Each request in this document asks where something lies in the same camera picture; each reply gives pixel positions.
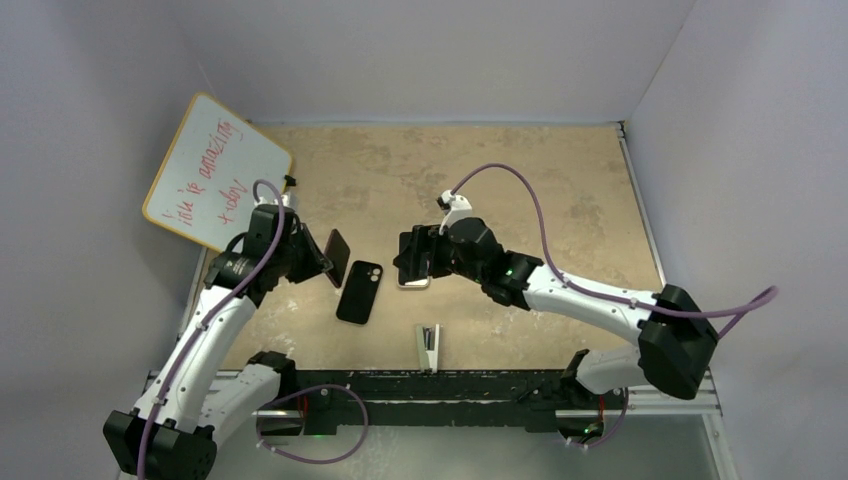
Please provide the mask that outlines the black phone case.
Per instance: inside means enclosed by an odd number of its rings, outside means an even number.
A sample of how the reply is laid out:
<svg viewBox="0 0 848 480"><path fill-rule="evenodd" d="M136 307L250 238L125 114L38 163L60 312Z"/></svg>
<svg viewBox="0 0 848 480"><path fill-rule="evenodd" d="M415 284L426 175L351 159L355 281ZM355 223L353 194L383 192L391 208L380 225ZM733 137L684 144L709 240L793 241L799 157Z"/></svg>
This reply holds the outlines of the black phone case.
<svg viewBox="0 0 848 480"><path fill-rule="evenodd" d="M369 321L383 271L377 263L353 262L336 309L338 320L356 325Z"/></svg>

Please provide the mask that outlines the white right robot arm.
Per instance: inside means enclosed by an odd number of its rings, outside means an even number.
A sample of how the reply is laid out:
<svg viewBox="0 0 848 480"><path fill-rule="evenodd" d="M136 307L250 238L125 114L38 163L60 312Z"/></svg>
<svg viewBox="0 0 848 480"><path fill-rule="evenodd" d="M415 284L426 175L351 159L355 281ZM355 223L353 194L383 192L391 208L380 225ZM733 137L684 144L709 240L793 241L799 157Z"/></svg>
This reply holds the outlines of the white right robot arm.
<svg viewBox="0 0 848 480"><path fill-rule="evenodd" d="M505 249L485 222L470 217L442 228L416 225L393 260L413 280L457 275L506 307L559 314L625 340L606 352L576 354L561 381L564 399L584 407L616 388L651 385L681 400L696 397L718 334L682 288L628 291L581 280L566 285L542 259Z"/></svg>

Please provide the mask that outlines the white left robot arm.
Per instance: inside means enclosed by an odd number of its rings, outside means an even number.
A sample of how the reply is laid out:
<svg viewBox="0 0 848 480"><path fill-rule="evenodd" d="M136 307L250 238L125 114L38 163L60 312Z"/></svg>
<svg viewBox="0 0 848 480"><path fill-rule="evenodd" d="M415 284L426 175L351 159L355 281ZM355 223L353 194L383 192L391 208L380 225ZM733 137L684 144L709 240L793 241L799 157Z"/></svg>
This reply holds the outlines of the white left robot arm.
<svg viewBox="0 0 848 480"><path fill-rule="evenodd" d="M113 411L104 437L120 470L139 479L205 479L237 425L268 403L297 399L293 360L268 351L252 356L235 384L207 396L231 345L281 279L301 283L330 261L294 209L255 207L247 231L210 263L194 317L165 366L134 404Z"/></svg>

